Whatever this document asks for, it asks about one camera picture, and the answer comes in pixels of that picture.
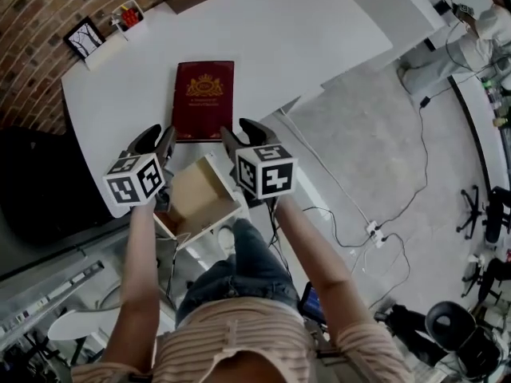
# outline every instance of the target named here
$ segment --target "red book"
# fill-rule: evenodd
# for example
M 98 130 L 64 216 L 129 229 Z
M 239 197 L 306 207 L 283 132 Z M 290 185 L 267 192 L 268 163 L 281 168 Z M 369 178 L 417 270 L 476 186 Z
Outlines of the red book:
M 234 62 L 182 62 L 177 66 L 172 125 L 178 142 L 220 142 L 232 130 Z

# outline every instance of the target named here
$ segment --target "white table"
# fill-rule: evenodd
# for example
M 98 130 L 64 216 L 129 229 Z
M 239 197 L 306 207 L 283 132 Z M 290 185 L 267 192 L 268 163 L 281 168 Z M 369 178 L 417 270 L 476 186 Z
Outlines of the white table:
M 172 115 L 177 64 L 233 60 L 235 131 L 391 48 L 352 0 L 210 0 L 180 15 L 146 13 L 148 32 L 94 71 L 62 78 L 78 143 L 114 217 L 101 177 L 138 134 Z

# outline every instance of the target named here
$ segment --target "picture frame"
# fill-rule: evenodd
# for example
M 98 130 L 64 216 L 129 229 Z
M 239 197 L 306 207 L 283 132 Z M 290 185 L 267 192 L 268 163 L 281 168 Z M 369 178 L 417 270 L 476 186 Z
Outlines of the picture frame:
M 83 18 L 76 24 L 63 37 L 63 40 L 82 60 L 85 60 L 106 41 L 89 17 Z

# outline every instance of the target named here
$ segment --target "person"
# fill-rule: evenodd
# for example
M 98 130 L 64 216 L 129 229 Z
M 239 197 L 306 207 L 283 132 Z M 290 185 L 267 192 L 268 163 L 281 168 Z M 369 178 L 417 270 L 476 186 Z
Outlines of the person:
M 158 338 L 153 362 L 160 299 L 153 206 L 133 209 L 121 311 L 102 359 L 74 368 L 73 381 L 313 381 L 316 350 L 297 310 L 299 296 L 247 213 L 230 226 L 236 253 L 193 283 L 176 313 L 176 330 Z M 290 195 L 279 198 L 275 217 L 322 303 L 344 381 L 412 382 L 350 270 Z
M 398 70 L 405 90 L 414 95 L 454 73 L 477 73 L 489 66 L 494 47 L 511 42 L 511 0 L 492 0 L 489 10 L 478 20 L 461 13 L 459 19 L 467 25 L 467 33 L 430 53 L 421 66 L 404 65 Z

